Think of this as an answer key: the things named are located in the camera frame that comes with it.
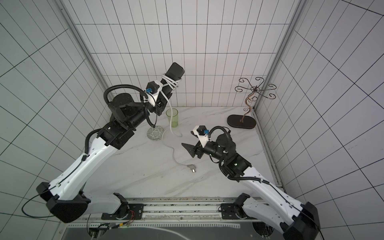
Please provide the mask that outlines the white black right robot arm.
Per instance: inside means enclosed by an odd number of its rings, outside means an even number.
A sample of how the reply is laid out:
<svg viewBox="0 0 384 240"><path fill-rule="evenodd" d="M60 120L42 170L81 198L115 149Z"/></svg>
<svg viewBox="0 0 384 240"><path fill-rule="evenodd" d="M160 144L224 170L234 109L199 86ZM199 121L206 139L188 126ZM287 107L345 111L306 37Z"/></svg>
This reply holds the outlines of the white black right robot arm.
<svg viewBox="0 0 384 240"><path fill-rule="evenodd" d="M252 164L236 151L230 132L225 127L195 126L192 135L198 138L196 145L182 144L191 157L208 155L218 160L222 174L239 182L265 201L258 202L248 194L241 194L235 201L235 213L239 219L254 218L280 232L286 240L314 240L322 236L317 208L307 202L289 196L264 178Z"/></svg>

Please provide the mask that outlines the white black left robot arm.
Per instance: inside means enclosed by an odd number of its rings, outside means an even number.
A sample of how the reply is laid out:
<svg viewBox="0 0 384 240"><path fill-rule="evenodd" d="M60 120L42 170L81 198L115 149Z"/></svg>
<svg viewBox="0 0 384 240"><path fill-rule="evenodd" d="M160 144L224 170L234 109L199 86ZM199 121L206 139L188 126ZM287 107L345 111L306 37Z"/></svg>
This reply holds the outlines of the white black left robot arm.
<svg viewBox="0 0 384 240"><path fill-rule="evenodd" d="M49 212L64 223L83 215L107 214L126 218L131 210L128 201L119 193L111 197L93 197L83 190L88 179L115 152L120 150L149 116L160 116L166 100L172 96L169 87L144 91L132 85L117 85L104 92L104 100L113 118L103 128L91 131L85 140L84 153L59 177L37 186L38 195L46 201Z"/></svg>

